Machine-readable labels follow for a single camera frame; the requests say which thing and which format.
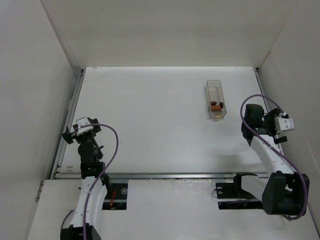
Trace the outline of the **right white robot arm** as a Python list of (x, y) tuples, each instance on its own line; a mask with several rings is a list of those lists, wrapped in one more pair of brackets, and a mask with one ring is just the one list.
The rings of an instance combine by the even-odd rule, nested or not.
[(307, 210), (310, 180), (281, 153), (278, 145), (287, 142), (287, 137), (277, 137), (295, 128), (293, 119), (279, 108), (265, 113), (258, 104), (247, 104), (240, 113), (242, 135), (269, 174), (267, 183), (262, 183), (246, 173), (240, 187), (260, 200), (268, 215), (291, 220), (302, 217)]

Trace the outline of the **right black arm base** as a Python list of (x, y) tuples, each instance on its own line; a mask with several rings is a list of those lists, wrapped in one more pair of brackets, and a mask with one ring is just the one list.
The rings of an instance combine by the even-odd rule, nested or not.
[(254, 173), (238, 172), (232, 182), (217, 182), (212, 196), (218, 199), (219, 210), (262, 210), (262, 202), (242, 189), (243, 177), (258, 176)]

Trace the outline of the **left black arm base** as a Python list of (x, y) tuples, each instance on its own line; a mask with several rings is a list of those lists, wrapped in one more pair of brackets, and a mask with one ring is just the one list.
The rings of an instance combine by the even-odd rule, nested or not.
[(113, 183), (104, 199), (102, 210), (120, 211), (127, 209), (128, 183)]

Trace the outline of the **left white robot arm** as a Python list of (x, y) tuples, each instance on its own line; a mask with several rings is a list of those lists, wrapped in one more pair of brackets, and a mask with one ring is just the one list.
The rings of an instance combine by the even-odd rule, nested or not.
[(100, 240), (98, 230), (99, 216), (105, 197), (110, 188), (103, 153), (95, 136), (101, 131), (98, 120), (82, 117), (62, 134), (63, 139), (72, 144), (77, 141), (80, 156), (81, 186), (74, 215), (67, 227), (61, 229), (61, 240)]

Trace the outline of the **aluminium table rail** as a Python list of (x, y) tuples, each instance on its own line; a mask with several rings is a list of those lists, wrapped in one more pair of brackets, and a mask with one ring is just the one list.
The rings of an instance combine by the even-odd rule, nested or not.
[[(155, 180), (155, 179), (233, 179), (235, 172), (222, 173), (108, 173), (111, 179), (129, 179), (129, 180)], [(259, 178), (268, 178), (270, 174), (266, 172), (256, 172)], [(52, 180), (80, 179), (78, 172), (57, 172), (52, 175)]]

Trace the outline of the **orange wooden cylinder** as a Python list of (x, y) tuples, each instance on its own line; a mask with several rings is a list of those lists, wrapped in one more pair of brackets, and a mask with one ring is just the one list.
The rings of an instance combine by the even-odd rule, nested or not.
[(220, 107), (219, 105), (212, 105), (212, 106), (211, 106), (211, 110), (212, 110), (213, 112), (215, 112), (215, 111), (220, 111), (220, 110), (221, 110), (221, 107)]

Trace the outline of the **clear plastic container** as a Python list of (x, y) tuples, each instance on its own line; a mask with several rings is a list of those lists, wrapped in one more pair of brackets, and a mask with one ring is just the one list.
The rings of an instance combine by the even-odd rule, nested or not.
[[(220, 80), (208, 80), (205, 86), (206, 92), (206, 100), (207, 100), (207, 109), (210, 119), (223, 119), (227, 113), (225, 99), (223, 95), (223, 89)], [(224, 107), (221, 108), (220, 111), (212, 111), (211, 110), (211, 102), (216, 101), (217, 104), (215, 106), (219, 106), (220, 102), (224, 103)], [(215, 118), (216, 115), (221, 115), (222, 118)]]

